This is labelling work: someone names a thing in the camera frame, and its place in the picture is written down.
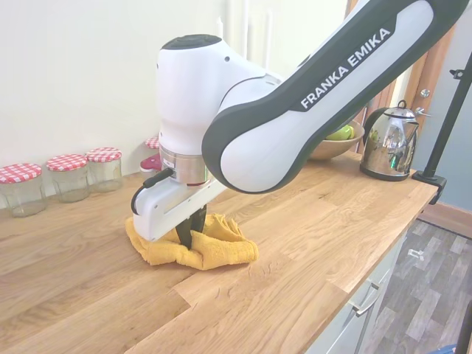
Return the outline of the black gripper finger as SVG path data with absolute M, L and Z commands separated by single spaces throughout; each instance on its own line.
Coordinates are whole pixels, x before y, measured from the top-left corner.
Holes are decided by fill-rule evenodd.
M 203 206 L 192 214 L 192 230 L 202 232 L 206 223 L 207 207 Z
M 192 218 L 186 218 L 176 226 L 176 233 L 180 244 L 185 247 L 192 246 Z

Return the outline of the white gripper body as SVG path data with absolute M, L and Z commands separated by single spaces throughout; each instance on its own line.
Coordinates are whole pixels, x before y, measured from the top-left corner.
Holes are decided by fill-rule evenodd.
M 225 189 L 215 179 L 197 187 L 189 187 L 166 178 L 138 193 L 133 226 L 142 238 L 156 241 Z

